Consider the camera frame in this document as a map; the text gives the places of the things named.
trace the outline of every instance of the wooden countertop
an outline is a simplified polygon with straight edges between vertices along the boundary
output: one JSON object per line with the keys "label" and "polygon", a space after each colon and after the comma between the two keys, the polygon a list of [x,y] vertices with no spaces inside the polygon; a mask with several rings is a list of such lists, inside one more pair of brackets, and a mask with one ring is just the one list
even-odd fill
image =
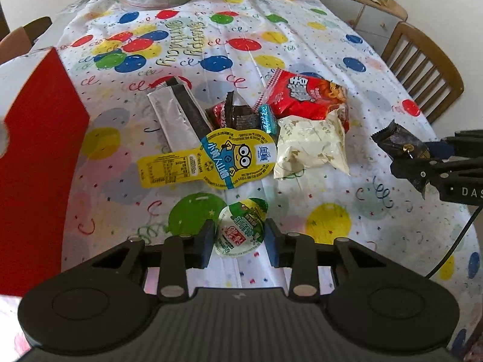
{"label": "wooden countertop", "polygon": [[383,12],[387,12],[391,15],[399,17],[402,21],[406,21],[408,19],[408,13],[406,12],[406,10],[394,0],[390,0],[388,2],[388,6],[375,3],[372,0],[353,0],[353,1],[357,1],[358,3],[368,5],[369,7],[376,8]]}

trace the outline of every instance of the minion eye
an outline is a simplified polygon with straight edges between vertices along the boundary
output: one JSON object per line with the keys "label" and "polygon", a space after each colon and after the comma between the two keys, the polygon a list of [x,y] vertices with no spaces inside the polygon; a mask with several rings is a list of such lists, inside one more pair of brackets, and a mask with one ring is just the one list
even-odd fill
{"label": "minion eye", "polygon": [[248,146],[243,145],[238,149],[238,153],[241,156],[247,156],[250,153],[250,149],[248,148]]}
{"label": "minion eye", "polygon": [[240,164],[243,167],[248,167],[250,166],[250,158],[248,156],[244,156],[243,158],[240,159]]}

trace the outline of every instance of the black wire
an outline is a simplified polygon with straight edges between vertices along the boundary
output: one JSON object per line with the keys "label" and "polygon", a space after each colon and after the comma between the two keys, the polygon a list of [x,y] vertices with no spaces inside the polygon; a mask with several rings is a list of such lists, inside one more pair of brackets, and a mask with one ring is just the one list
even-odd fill
{"label": "black wire", "polygon": [[458,247],[459,243],[461,242],[461,240],[465,236],[466,232],[468,231],[470,226],[473,224],[473,222],[475,221],[476,217],[478,216],[478,214],[481,212],[482,209],[483,209],[483,206],[478,207],[476,209],[476,211],[473,213],[472,217],[469,218],[468,223],[466,223],[465,227],[463,227],[463,230],[461,230],[461,232],[460,232],[458,238],[456,239],[455,243],[453,243],[451,248],[448,250],[448,253],[446,253],[444,255],[443,259],[438,263],[438,265],[436,267],[434,267],[433,270],[429,274],[426,275],[426,279],[429,279],[430,277],[432,277],[436,272],[438,272],[440,270],[440,268],[444,265],[444,263],[448,261],[448,259],[451,257],[451,255],[453,254],[455,249]]}

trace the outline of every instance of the red balloon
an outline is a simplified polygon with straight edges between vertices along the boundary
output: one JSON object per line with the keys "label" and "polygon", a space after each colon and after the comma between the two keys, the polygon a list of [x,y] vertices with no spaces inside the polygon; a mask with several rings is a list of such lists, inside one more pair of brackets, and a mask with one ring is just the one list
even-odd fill
{"label": "red balloon", "polygon": [[417,117],[418,115],[421,114],[421,110],[419,110],[419,107],[416,104],[416,102],[410,99],[406,99],[405,101],[402,101],[402,107],[404,107],[404,110],[408,114],[411,114],[413,117]]}
{"label": "red balloon", "polygon": [[153,44],[153,40],[145,40],[144,38],[138,38],[135,41],[128,43],[122,47],[122,50],[128,53],[139,52],[149,48]]}
{"label": "red balloon", "polygon": [[223,11],[223,12],[217,12],[218,15],[227,15],[227,16],[238,16],[236,12],[232,11]]}
{"label": "red balloon", "polygon": [[[153,81],[150,85],[149,85],[149,88],[155,88],[156,86],[158,86],[159,84],[161,84],[162,82],[164,81],[168,81],[169,79],[173,78],[175,76],[165,76],[161,79],[158,79],[156,81]],[[184,81],[187,85],[188,85],[188,88],[189,89],[192,89],[193,88],[193,85],[191,84],[191,82],[187,79],[187,78],[184,78],[183,76],[178,76],[182,81]]]}
{"label": "red balloon", "polygon": [[122,33],[116,34],[108,39],[108,41],[121,41],[126,42],[129,38],[132,37],[132,33],[129,31],[124,31]]}
{"label": "red balloon", "polygon": [[93,40],[93,35],[86,35],[85,37],[79,38],[76,42],[72,44],[73,48],[78,48],[79,46],[85,45],[89,41]]}
{"label": "red balloon", "polygon": [[262,45],[257,41],[246,40],[245,38],[233,38],[228,41],[228,44],[232,48],[241,50],[242,52],[252,52],[253,50],[260,50],[262,48]]}
{"label": "red balloon", "polygon": [[165,9],[163,11],[158,12],[156,17],[158,19],[171,19],[172,17],[175,17],[179,11],[173,11],[171,9]]}

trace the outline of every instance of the ribbed gray panel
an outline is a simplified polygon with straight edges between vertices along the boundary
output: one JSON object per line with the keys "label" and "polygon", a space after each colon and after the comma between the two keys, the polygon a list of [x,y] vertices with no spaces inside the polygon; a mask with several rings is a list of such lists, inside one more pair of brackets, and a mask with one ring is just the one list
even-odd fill
{"label": "ribbed gray panel", "polygon": [[362,349],[335,332],[318,307],[292,302],[282,289],[198,289],[189,302],[161,308],[141,336],[116,350],[66,357],[34,349],[21,359],[21,362],[120,361],[455,362],[456,359],[444,349],[410,357]]}

